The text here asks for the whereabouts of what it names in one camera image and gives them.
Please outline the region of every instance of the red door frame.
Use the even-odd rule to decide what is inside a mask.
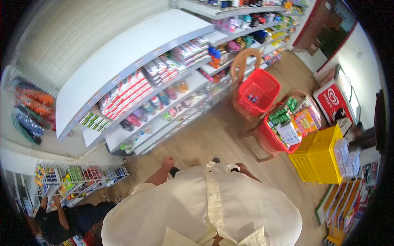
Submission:
[[[307,25],[310,23],[310,17],[316,12],[316,9],[317,9],[317,6],[318,6],[318,3],[320,3],[321,2],[321,0],[316,0],[316,3],[315,3],[315,5],[313,6],[313,9],[312,9],[312,11],[311,11],[311,13],[310,13],[310,15],[309,15],[309,17],[308,17],[308,19],[307,19],[307,21],[305,22],[305,25],[303,26],[303,28],[302,28],[302,30],[301,30],[301,32],[298,34],[298,36],[297,36],[297,38],[295,39],[295,41],[294,41],[294,43],[293,43],[293,47],[294,46],[296,46],[296,44],[298,43],[298,41],[301,39],[301,36],[303,35],[303,33],[305,32],[305,30],[306,30],[306,28],[307,28]],[[343,2],[343,0],[342,0],[342,3],[348,8],[348,10],[352,13],[352,11],[349,9],[349,7]],[[349,31],[349,33],[348,33],[348,35],[346,36],[346,38],[343,40],[343,42],[340,44],[340,46],[338,47],[338,49],[330,56],[330,58],[329,59],[327,59],[327,61],[316,71],[316,72],[319,72],[335,55],[336,55],[336,53],[342,48],[342,46],[345,44],[345,42],[348,40],[348,38],[349,38],[349,36],[353,33],[353,30],[354,30],[354,28],[356,27],[356,25],[357,25],[357,23],[358,23],[358,21],[356,21],[354,24],[353,24],[353,26],[351,27],[351,29],[350,29],[350,31]]]

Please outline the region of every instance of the wooden floor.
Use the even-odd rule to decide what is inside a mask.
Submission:
[[[283,52],[283,58],[267,71],[281,84],[277,101],[290,89],[311,93],[316,86],[311,71],[289,51]],[[296,245],[320,245],[327,232],[325,226],[319,226],[315,209],[328,185],[302,182],[285,153],[273,160],[257,163],[256,158],[263,158],[266,153],[254,138],[240,138],[239,133],[243,130],[242,121],[231,107],[218,104],[147,155],[128,157],[127,167],[132,175],[108,190],[97,191],[83,202],[97,204],[102,201],[103,193],[113,200],[119,195],[128,196],[136,184],[144,182],[159,168],[161,158],[166,155],[173,156],[175,166],[181,170],[218,157],[225,163],[245,163],[263,183],[283,191],[299,209],[303,219],[302,232]]]

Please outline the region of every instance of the wooden chair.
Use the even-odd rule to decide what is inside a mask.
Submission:
[[[238,89],[239,86],[241,85],[243,81],[243,77],[246,71],[246,59],[249,56],[255,56],[256,62],[255,62],[255,69],[260,67],[260,62],[261,62],[261,54],[260,51],[258,51],[255,48],[246,48],[240,53],[237,54],[237,56],[234,58],[234,61],[231,64],[230,68],[230,77],[232,80],[232,85],[233,85],[233,91],[232,91],[232,96],[231,96],[231,101],[234,109],[242,115],[242,117],[250,122],[258,123],[260,121],[259,117],[253,117],[250,116],[247,111],[245,111],[237,102],[238,100]]]
[[[312,101],[312,103],[314,104],[314,106],[318,109],[318,107],[317,107],[315,101],[313,100],[313,98],[311,98],[308,94],[306,94],[306,93],[304,93],[304,92],[302,92],[302,91],[299,91],[299,90],[290,90],[290,91],[287,92],[286,95],[282,98],[281,102],[285,102],[290,96],[291,96],[292,98],[299,97],[301,100],[302,100],[304,97],[307,96],[307,97],[309,97],[309,99]],[[254,137],[254,138],[256,139],[256,141],[259,143],[259,145],[261,146],[261,148],[262,148],[263,150],[265,150],[265,152],[268,153],[268,157],[263,158],[263,159],[257,159],[257,162],[258,162],[258,163],[263,162],[263,161],[271,160],[271,159],[277,157],[277,156],[278,156],[278,153],[279,153],[279,151],[277,151],[275,148],[273,148],[273,147],[271,146],[271,144],[268,142],[268,139],[266,139],[266,137],[265,137],[263,134],[261,134],[261,133],[259,132],[258,126],[259,126],[260,124],[263,124],[263,123],[264,123],[263,121],[260,121],[260,123],[259,123],[256,127],[247,130],[245,133],[243,133],[243,134],[241,135],[242,137]]]

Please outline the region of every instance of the hand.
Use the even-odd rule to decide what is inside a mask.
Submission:
[[[240,172],[245,172],[247,171],[247,167],[243,163],[236,163],[235,165],[240,167]]]
[[[166,156],[162,159],[162,168],[167,170],[168,172],[174,166],[175,160],[172,156]]]

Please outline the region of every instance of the shopping basket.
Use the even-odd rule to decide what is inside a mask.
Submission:
[[[283,104],[282,102],[278,102],[276,104],[274,104],[271,109],[269,110],[269,112],[271,112],[275,107],[279,106]],[[268,116],[269,116],[269,112],[268,114],[264,117],[263,119],[263,123],[259,124],[258,126],[258,132],[262,135],[264,135],[264,137],[267,139],[267,141],[269,142],[269,144],[271,144],[271,146],[276,149],[279,152],[286,152],[288,154],[292,154],[294,153],[299,144],[294,144],[292,146],[290,146],[290,148],[288,149],[283,143],[282,141],[279,139],[279,137],[272,131],[272,129],[268,126]]]
[[[281,90],[276,79],[263,69],[254,70],[238,90],[238,104],[251,116],[260,116],[265,113]],[[248,99],[256,98],[252,103]]]
[[[341,183],[334,146],[342,138],[339,125],[302,138],[301,145],[289,158],[303,181]]]

